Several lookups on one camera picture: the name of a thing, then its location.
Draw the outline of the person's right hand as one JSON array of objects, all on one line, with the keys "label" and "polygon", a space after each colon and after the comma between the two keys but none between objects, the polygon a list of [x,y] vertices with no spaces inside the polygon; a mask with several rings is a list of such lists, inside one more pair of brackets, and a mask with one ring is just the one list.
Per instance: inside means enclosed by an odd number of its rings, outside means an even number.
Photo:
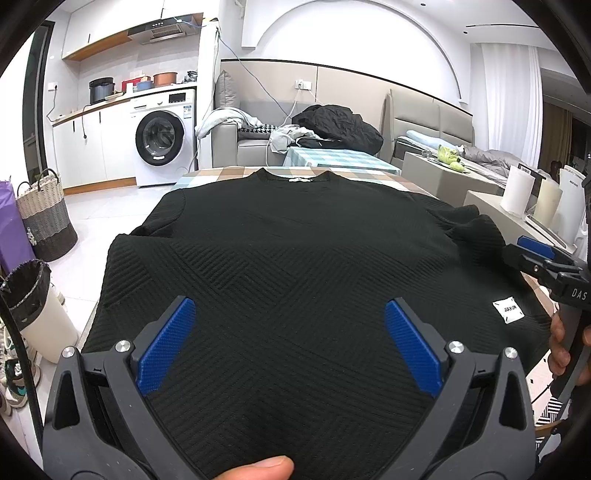
[{"label": "person's right hand", "polygon": [[[550,371],[555,376],[561,376],[565,373],[566,368],[568,367],[571,356],[567,349],[564,348],[562,342],[565,339],[566,329],[565,325],[561,318],[561,311],[557,310],[553,316],[551,321],[551,336],[549,339],[549,349],[550,355],[548,359],[548,366]],[[590,326],[585,328],[583,335],[583,342],[586,346],[590,347],[591,345],[591,331]],[[581,386],[590,382],[590,358],[587,363],[587,366],[583,368],[581,372],[577,385]]]}]

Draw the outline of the person's left hand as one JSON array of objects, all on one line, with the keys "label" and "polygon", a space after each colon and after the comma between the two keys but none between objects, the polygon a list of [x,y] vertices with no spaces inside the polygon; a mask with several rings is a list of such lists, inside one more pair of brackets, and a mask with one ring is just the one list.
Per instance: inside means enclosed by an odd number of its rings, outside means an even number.
[{"label": "person's left hand", "polygon": [[276,456],[232,468],[215,480],[287,480],[294,472],[294,462],[287,456]]}]

